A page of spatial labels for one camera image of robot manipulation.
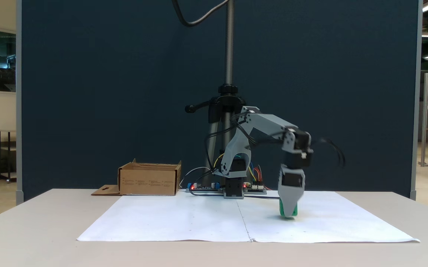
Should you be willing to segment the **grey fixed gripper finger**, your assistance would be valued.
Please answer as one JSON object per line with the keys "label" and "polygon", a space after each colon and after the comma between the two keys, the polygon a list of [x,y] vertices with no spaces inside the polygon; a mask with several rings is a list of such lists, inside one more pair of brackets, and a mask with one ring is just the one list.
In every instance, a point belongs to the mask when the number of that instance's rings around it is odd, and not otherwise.
{"label": "grey fixed gripper finger", "polygon": [[298,215],[298,202],[304,195],[304,190],[278,190],[280,198],[280,215],[293,218]]}

